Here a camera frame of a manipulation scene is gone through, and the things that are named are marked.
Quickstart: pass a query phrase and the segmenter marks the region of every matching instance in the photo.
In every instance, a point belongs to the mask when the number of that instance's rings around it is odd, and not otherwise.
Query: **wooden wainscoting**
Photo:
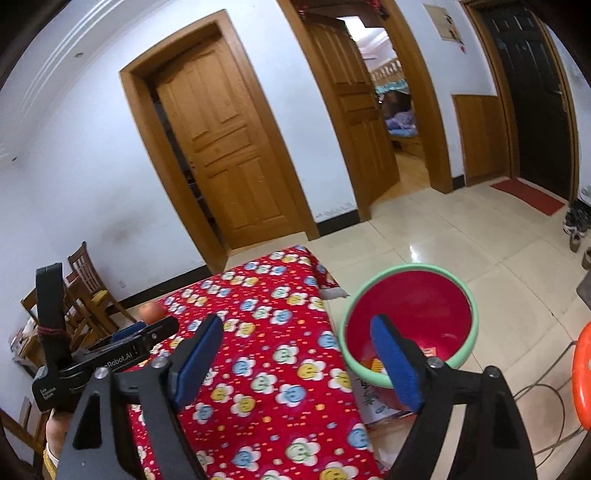
[[[453,95],[462,136],[466,185],[509,176],[509,144],[501,100]]]

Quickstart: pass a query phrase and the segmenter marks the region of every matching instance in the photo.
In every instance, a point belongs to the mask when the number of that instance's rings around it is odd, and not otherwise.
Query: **door frame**
[[[356,166],[355,151],[346,134],[345,117],[339,106],[339,100],[331,87],[328,74],[323,67],[313,40],[291,0],[277,0],[277,2],[300,43],[326,104],[326,109],[335,129],[347,171],[349,172],[359,217],[361,221],[369,220],[371,211],[365,195],[364,180]],[[429,171],[431,187],[440,192],[449,193],[453,190],[449,151],[443,129],[441,110],[431,76],[413,32],[402,16],[398,5],[394,0],[384,0],[383,6],[389,17],[382,24],[392,44],[396,45],[398,59],[402,64],[402,69],[413,93],[417,125],[423,142],[425,163]]]
[[[223,271],[228,253],[217,239],[183,176],[164,127],[158,119],[148,82],[150,76],[162,65],[215,34],[221,34],[226,40],[261,117],[299,215],[299,227],[306,232],[309,240],[320,236],[300,179],[244,46],[228,13],[220,10],[166,37],[119,72],[131,114],[156,174],[191,240],[214,274]]]
[[[509,89],[509,81],[505,73],[501,56],[496,50],[495,41],[488,31],[484,20],[480,15],[480,10],[484,8],[494,7],[497,5],[513,3],[512,0],[462,0],[460,4],[464,8],[468,19],[472,23],[476,35],[480,39],[480,43],[488,61],[489,67],[501,106],[503,110],[503,118],[505,121],[505,129],[509,141],[509,168],[511,178],[519,177],[519,134],[517,130],[517,120],[515,117],[515,108],[513,105],[513,98],[511,90]],[[558,82],[560,89],[563,92],[563,100],[566,106],[566,118],[569,125],[569,141],[570,141],[570,157],[571,157],[571,172],[570,172],[570,194],[568,201],[573,202],[577,199],[579,192],[579,131],[577,129],[577,119],[574,113],[573,97],[570,90],[570,83],[564,70],[564,65],[558,54],[556,44],[552,39],[550,32],[546,25],[532,12],[536,23],[544,37],[550,57],[556,72],[558,73]]]

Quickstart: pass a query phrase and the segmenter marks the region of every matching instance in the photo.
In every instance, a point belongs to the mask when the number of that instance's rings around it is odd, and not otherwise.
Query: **hand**
[[[52,410],[49,420],[47,420],[47,424],[45,425],[47,446],[56,458],[60,457],[72,417],[72,413]]]

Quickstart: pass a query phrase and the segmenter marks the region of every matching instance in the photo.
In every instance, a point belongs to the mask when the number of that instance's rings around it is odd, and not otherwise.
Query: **floral tablecloth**
[[[324,266],[298,245],[162,300],[180,330],[154,355],[192,336],[208,313],[224,320],[222,348],[194,404],[179,414],[210,478],[379,477],[323,308],[323,292],[335,288]],[[146,477],[157,479],[141,408],[132,406],[130,417]]]

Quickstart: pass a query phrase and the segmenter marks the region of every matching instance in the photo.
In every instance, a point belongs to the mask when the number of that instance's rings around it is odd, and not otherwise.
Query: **ceiling light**
[[[345,25],[347,26],[347,30],[349,30],[349,35],[355,41],[361,40],[367,35],[367,28],[365,28],[359,17],[345,18]]]

